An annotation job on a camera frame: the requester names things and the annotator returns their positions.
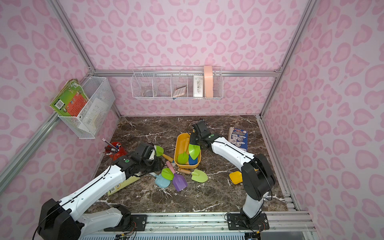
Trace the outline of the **yellow plastic storage box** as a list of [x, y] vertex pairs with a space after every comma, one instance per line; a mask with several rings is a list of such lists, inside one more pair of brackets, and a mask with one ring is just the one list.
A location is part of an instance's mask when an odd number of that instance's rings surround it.
[[201, 163], [202, 152], [199, 150], [197, 155], [196, 147], [189, 147], [190, 135], [182, 133], [177, 137], [174, 162], [181, 169], [196, 169]]

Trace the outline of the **blue shovel wooden handle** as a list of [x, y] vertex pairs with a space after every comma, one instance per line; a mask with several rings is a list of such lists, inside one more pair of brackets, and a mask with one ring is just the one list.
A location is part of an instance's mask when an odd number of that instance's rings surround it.
[[191, 157], [191, 155], [189, 155], [189, 161], [188, 161], [188, 163], [189, 163], [190, 166], [197, 165], [198, 162], [199, 162], [199, 161], [198, 161], [198, 158], [193, 159], [193, 158]]

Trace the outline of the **light blue plastic shovel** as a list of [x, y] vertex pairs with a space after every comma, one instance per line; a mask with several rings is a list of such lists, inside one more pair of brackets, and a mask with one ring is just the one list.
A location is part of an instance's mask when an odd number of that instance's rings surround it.
[[161, 175], [157, 175], [155, 173], [149, 173], [149, 175], [155, 178], [155, 184], [161, 189], [165, 189], [171, 184], [170, 180], [165, 179]]

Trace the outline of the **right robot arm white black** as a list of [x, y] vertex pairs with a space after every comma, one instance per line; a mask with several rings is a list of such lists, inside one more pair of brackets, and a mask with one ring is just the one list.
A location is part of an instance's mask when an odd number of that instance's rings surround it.
[[205, 120], [199, 120], [192, 127], [191, 142], [193, 144], [223, 157], [240, 170], [247, 194], [241, 214], [247, 219], [257, 218], [262, 213], [265, 198], [272, 193], [276, 183], [274, 172], [266, 156], [245, 152], [222, 135], [212, 133]]

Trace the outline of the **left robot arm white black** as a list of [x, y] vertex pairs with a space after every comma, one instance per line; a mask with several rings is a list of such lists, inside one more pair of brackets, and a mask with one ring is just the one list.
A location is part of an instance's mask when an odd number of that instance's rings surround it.
[[160, 146], [141, 143], [135, 151], [112, 157], [110, 166], [82, 188], [55, 201], [46, 201], [40, 213], [34, 235], [44, 240], [78, 240], [101, 230], [107, 232], [136, 232], [145, 224], [146, 217], [135, 218], [123, 205], [108, 210], [87, 214], [87, 209], [113, 187], [131, 177], [161, 171], [164, 149]]

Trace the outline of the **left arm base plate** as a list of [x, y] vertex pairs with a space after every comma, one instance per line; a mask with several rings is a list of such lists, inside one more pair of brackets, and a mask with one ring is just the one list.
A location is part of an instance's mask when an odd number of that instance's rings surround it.
[[125, 214], [117, 226], [106, 228], [104, 232], [143, 232], [146, 228], [147, 218], [147, 215]]

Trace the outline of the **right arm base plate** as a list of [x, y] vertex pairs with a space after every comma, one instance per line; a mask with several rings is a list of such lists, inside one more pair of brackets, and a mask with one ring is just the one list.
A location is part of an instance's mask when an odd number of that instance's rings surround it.
[[252, 230], [262, 232], [270, 229], [269, 221], [265, 213], [260, 213], [252, 219], [240, 213], [226, 213], [224, 218], [228, 223], [229, 230]]

